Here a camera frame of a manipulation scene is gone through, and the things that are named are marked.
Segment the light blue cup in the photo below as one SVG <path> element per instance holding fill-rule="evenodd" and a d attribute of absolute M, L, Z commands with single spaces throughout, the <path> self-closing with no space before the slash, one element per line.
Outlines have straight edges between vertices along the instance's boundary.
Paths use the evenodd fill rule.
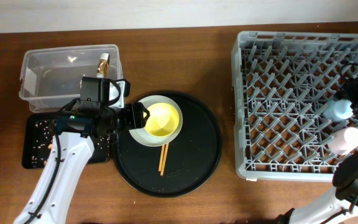
<path fill-rule="evenodd" d="M 323 116 L 332 121 L 342 121 L 353 116 L 353 109 L 349 100 L 329 100 Z"/>

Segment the pink cup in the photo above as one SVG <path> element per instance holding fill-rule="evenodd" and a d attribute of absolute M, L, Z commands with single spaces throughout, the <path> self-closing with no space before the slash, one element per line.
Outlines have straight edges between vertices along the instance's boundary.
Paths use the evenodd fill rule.
<path fill-rule="evenodd" d="M 358 129 L 348 127 L 336 131 L 331 135 L 333 140 L 328 143 L 331 152 L 344 156 L 358 146 Z"/>

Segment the wooden chopstick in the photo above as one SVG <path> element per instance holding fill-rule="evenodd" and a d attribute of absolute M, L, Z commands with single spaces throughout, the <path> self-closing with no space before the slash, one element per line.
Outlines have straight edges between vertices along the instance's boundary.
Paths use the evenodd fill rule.
<path fill-rule="evenodd" d="M 158 164 L 158 171 L 161 172 L 162 170 L 162 162 L 163 162 L 163 156 L 165 153 L 165 144 L 162 145 L 161 151 L 160 151 L 160 160 L 159 160 L 159 164 Z"/>
<path fill-rule="evenodd" d="M 167 160 L 168 148 L 169 148 L 169 143 L 167 143 L 163 146 L 163 159 L 162 159 L 160 175 L 163 175 L 164 171 L 165 171 L 165 164 L 166 164 L 166 160 Z"/>

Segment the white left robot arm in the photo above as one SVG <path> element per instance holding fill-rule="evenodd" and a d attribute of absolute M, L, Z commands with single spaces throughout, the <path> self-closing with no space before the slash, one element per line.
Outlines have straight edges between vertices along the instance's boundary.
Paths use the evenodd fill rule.
<path fill-rule="evenodd" d="M 79 109 L 73 100 L 52 120 L 52 148 L 46 166 L 27 205 L 15 223 L 65 223 L 80 175 L 105 134 L 143 128 L 150 116 L 142 103 L 122 109 L 99 103 Z"/>

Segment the yellow bowl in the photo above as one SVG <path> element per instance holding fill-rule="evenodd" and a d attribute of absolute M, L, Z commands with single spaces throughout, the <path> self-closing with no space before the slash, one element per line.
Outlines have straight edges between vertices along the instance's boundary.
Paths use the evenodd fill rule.
<path fill-rule="evenodd" d="M 168 103 L 155 103 L 147 108 L 150 116 L 145 130 L 152 136 L 165 137 L 171 135 L 178 127 L 180 115 L 175 107 Z"/>

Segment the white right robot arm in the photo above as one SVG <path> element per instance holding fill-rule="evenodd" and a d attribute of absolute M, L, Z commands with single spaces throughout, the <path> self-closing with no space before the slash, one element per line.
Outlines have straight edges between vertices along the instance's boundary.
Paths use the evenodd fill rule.
<path fill-rule="evenodd" d="M 344 159 L 333 175 L 333 186 L 303 208 L 292 208 L 275 223 L 341 223 L 358 217 L 358 151 Z"/>

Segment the grey round plate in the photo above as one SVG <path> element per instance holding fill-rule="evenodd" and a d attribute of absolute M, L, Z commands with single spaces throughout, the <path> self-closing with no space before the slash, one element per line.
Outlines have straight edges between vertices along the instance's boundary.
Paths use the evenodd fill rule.
<path fill-rule="evenodd" d="M 146 132 L 145 128 L 130 130 L 129 132 L 131 136 L 138 143 L 145 146 L 157 147 L 170 143 L 179 135 L 179 132 L 181 131 L 181 127 L 183 125 L 183 115 L 180 107 L 172 99 L 162 95 L 152 95 L 139 100 L 139 102 L 141 102 L 146 108 L 155 103 L 168 103 L 177 109 L 180 115 L 180 121 L 177 129 L 171 135 L 162 138 L 150 135 Z"/>

